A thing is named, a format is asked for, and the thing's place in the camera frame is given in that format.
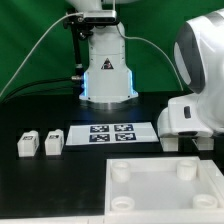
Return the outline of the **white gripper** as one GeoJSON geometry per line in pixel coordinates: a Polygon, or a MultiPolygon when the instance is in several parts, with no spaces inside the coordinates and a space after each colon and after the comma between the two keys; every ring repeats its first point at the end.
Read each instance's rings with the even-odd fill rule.
{"type": "Polygon", "coordinates": [[[224,134],[221,120],[206,115],[209,108],[199,106],[199,96],[188,94],[171,98],[160,113],[157,130],[160,137],[212,137],[224,134]]]}

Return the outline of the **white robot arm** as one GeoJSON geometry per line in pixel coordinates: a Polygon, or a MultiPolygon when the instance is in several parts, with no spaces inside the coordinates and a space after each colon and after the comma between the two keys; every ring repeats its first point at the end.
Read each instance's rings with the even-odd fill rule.
{"type": "MultiPolygon", "coordinates": [[[[78,25],[89,41],[90,64],[80,100],[120,105],[138,96],[125,62],[124,26],[112,0],[66,0],[80,15],[78,25]]],[[[168,101],[158,119],[158,134],[210,137],[224,133],[224,8],[188,20],[174,44],[174,71],[191,93],[168,101]]]]}

